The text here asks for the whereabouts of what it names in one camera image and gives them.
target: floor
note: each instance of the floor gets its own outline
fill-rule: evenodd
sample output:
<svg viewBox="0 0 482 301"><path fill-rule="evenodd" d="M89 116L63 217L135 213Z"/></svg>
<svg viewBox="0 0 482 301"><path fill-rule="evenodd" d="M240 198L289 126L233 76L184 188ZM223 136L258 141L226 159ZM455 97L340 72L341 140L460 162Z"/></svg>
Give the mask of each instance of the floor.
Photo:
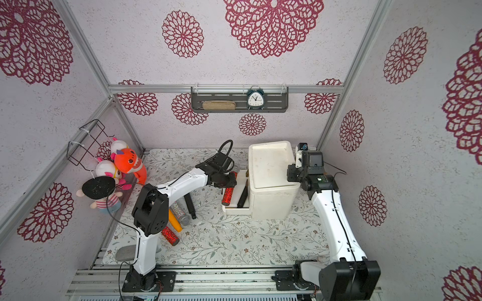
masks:
<svg viewBox="0 0 482 301"><path fill-rule="evenodd" d="M144 159L147 183L158 185L170 181L215 152L215 149L153 149ZM235 162L234 170L247 169L247 149L233 149L229 156ZM126 224L133 224L131 212L139 191L140 186L134 188L122 214L121 221ZM191 220L181 233L171 227L180 239L175 247L160 236L156 254L158 264L288 265L296 259L318 256L328 263L326 235L304 191L298 193L293 211L285 220L264 221L252 220L250 216L225 216L220 191L205 186L191 192L198 218ZM186 208L183 199L179 204ZM133 229L118 224L103 264L119 264L114 258L116 251L135 244L135 234Z"/></svg>

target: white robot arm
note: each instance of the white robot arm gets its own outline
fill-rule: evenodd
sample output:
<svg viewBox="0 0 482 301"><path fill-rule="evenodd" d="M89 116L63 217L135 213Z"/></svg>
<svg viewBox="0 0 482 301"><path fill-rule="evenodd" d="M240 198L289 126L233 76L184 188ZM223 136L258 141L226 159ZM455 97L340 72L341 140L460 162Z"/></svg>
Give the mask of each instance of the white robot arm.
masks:
<svg viewBox="0 0 482 301"><path fill-rule="evenodd" d="M227 154L221 153L223 147L230 143ZM124 282L125 288L135 288L134 291L149 291L156 283L156 249L158 237L167 225L169 206L191 191L212 185L218 188L234 187L236 178L230 172L233 160L228 156L233 141L224 142L213 157L198 164L191 171L165 184L152 186L146 184L141 189L132 211L134 225L137 227L137 247L134 264Z"/></svg>
<svg viewBox="0 0 482 301"><path fill-rule="evenodd" d="M376 261L369 261L353 234L341 205L334 176L324 170L321 151L296 148L296 163L288 166L288 181L301 182L313 202L328 237L331 264L297 261L294 281L299 287L311 282L327 301L368 300L380 277Z"/></svg>

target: alarm clock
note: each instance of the alarm clock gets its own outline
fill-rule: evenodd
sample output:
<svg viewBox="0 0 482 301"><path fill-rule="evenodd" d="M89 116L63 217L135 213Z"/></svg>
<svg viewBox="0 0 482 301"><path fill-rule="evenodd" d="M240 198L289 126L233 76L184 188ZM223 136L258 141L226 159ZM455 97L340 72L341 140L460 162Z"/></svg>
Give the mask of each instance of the alarm clock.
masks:
<svg viewBox="0 0 482 301"><path fill-rule="evenodd" d="M264 92L261 89L248 91L248 109L262 109L265 105Z"/></svg>

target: red mandala pattern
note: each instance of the red mandala pattern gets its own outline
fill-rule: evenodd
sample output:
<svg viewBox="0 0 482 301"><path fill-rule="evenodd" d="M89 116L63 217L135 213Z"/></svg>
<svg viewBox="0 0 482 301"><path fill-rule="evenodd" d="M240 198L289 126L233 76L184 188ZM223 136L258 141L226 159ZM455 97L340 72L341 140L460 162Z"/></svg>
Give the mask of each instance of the red mandala pattern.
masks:
<svg viewBox="0 0 482 301"><path fill-rule="evenodd" d="M0 65L8 76L50 85L68 74L73 45L48 0L2 0Z"/></svg>
<svg viewBox="0 0 482 301"><path fill-rule="evenodd" d="M198 125L206 121L209 114L195 113L191 107L191 94L184 93L177 95L171 104L174 116L186 124Z"/></svg>
<svg viewBox="0 0 482 301"><path fill-rule="evenodd" d="M454 133L457 148L468 150L482 165L482 29L469 51L457 60L457 70L445 88L445 128Z"/></svg>
<svg viewBox="0 0 482 301"><path fill-rule="evenodd" d="M110 158L110 145L112 144L112 141L105 141L103 142L99 148L97 149L97 157L103 159L103 160L109 160L114 162Z"/></svg>
<svg viewBox="0 0 482 301"><path fill-rule="evenodd" d="M352 152L360 146L364 135L362 115L356 111L349 111L340 126L340 142L343 149Z"/></svg>
<svg viewBox="0 0 482 301"><path fill-rule="evenodd" d="M1 262L0 262L0 296L1 296L1 289L3 288L3 285L5 284L5 277L3 274L5 273L5 269L2 268Z"/></svg>
<svg viewBox="0 0 482 301"><path fill-rule="evenodd" d="M423 28L413 27L402 33L387 53L383 72L391 84L404 82L423 61L427 52L427 33Z"/></svg>
<svg viewBox="0 0 482 301"><path fill-rule="evenodd" d="M162 24L162 36L175 54L193 57L201 51L204 36L198 21L186 12L171 12Z"/></svg>
<svg viewBox="0 0 482 301"><path fill-rule="evenodd" d="M376 187L365 187L358 199L358 208L363 219L372 226L380 226L387 217L385 197Z"/></svg>
<svg viewBox="0 0 482 301"><path fill-rule="evenodd" d="M123 80L120 85L143 85L137 80ZM119 93L120 103L132 113L146 116L157 110L157 98L154 93Z"/></svg>
<svg viewBox="0 0 482 301"><path fill-rule="evenodd" d="M231 35L252 55L292 51L316 26L322 0L224 0Z"/></svg>
<svg viewBox="0 0 482 301"><path fill-rule="evenodd" d="M266 119L260 114L246 114L239 122L241 132L248 136L261 134L266 128Z"/></svg>
<svg viewBox="0 0 482 301"><path fill-rule="evenodd" d="M475 266L459 266L450 270L443 278L444 301L480 301L482 300L482 271Z"/></svg>
<svg viewBox="0 0 482 301"><path fill-rule="evenodd" d="M24 240L46 242L53 239L68 225L74 211L74 200L67 187L53 183L30 215L18 227Z"/></svg>
<svg viewBox="0 0 482 301"><path fill-rule="evenodd" d="M343 83L339 79L325 79L320 81L317 85L322 86L339 86ZM305 96L305 108L315 114L323 114L330 112L338 95L335 93L309 93Z"/></svg>

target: white plastic box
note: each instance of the white plastic box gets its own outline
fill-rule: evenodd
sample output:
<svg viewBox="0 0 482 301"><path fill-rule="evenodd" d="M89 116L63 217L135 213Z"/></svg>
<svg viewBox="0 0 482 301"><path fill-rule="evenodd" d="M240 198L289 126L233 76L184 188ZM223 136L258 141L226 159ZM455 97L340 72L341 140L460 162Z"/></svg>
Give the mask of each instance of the white plastic box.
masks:
<svg viewBox="0 0 482 301"><path fill-rule="evenodd" d="M295 162L288 141L249 147L249 202L254 220L282 220L291 212L300 183L288 182L288 165Z"/></svg>

